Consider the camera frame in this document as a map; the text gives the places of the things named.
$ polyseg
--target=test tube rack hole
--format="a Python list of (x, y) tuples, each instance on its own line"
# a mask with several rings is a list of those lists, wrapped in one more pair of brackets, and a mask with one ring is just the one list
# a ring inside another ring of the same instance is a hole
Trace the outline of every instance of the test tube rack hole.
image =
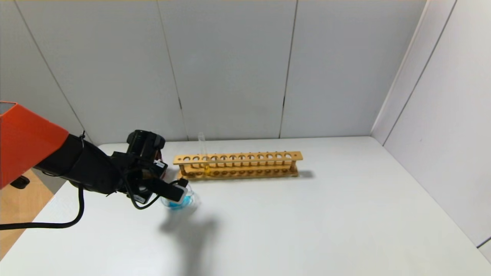
[(298, 176), (299, 151), (176, 155), (178, 177), (189, 180)]

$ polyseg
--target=test tube rack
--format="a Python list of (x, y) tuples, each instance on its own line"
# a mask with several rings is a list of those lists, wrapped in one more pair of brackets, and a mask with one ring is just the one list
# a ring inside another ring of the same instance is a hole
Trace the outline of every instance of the test tube rack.
[(176, 155), (178, 177), (189, 180), (298, 176), (299, 151)]

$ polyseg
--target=black cable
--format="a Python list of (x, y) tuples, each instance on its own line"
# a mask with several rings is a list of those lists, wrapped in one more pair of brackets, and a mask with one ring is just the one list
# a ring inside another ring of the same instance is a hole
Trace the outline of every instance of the black cable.
[(491, 241), (491, 237), (487, 238), (485, 241), (483, 241), (482, 243), (480, 243), (480, 245), (478, 245), (477, 248), (485, 245), (488, 241)]
[(118, 166), (116, 166), (116, 164), (111, 162), (111, 159), (100, 148), (94, 147), (94, 149), (99, 151), (102, 154), (102, 156), (104, 156), (104, 160), (106, 160), (118, 172), (118, 174), (121, 177), (121, 180), (123, 181), (123, 184), (126, 188), (126, 191), (128, 192), (128, 194), (130, 196), (131, 203), (133, 204), (133, 206), (135, 208), (137, 208), (138, 210), (146, 209), (146, 208), (150, 207), (152, 204), (154, 204), (155, 201), (157, 201), (157, 199), (159, 199), (160, 195), (156, 194), (157, 197), (154, 198), (150, 203), (148, 203), (147, 205), (138, 206), (138, 204), (136, 203), (136, 200), (135, 200), (135, 194), (131, 190), (130, 183), (128, 183), (128, 180), (126, 179), (126, 175), (119, 169)]
[(68, 228), (80, 221), (80, 219), (83, 216), (84, 208), (85, 208), (85, 202), (83, 200), (83, 187), (82, 185), (79, 185), (79, 213), (77, 217), (71, 222), (65, 222), (65, 223), (22, 222), (22, 223), (0, 224), (0, 230), (24, 229), (24, 228)]

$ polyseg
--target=white wall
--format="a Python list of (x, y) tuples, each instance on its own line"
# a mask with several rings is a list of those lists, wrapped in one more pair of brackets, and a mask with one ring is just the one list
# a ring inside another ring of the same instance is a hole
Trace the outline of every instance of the white wall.
[(491, 236), (490, 11), (457, 1), (385, 144), (476, 245)]
[(367, 135), (424, 0), (18, 5), (32, 37), (22, 19), (9, 23), (27, 40), (8, 39), (2, 77), (36, 65), (2, 89), (101, 144), (134, 129), (168, 140)]
[(369, 135), (424, 5), (299, 1), (281, 137)]
[(380, 111), (372, 136), (384, 144), (430, 59), (456, 0), (426, 2), (401, 68)]
[(188, 135), (278, 138), (295, 1), (160, 1)]
[(96, 144), (135, 129), (186, 139), (155, 1), (20, 1), (61, 89)]
[(13, 1), (0, 1), (0, 100), (19, 102), (73, 134), (83, 131)]

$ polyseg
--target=test tube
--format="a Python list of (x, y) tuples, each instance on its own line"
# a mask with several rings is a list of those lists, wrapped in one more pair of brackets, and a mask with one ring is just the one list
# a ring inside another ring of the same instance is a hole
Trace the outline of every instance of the test tube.
[(204, 133), (202, 132), (198, 133), (198, 142), (199, 142), (199, 149), (201, 150), (201, 159), (205, 162), (203, 164), (205, 175), (210, 175), (211, 174), (210, 165), (208, 164), (210, 160), (208, 159), (208, 153), (206, 152), (206, 140), (205, 140)]

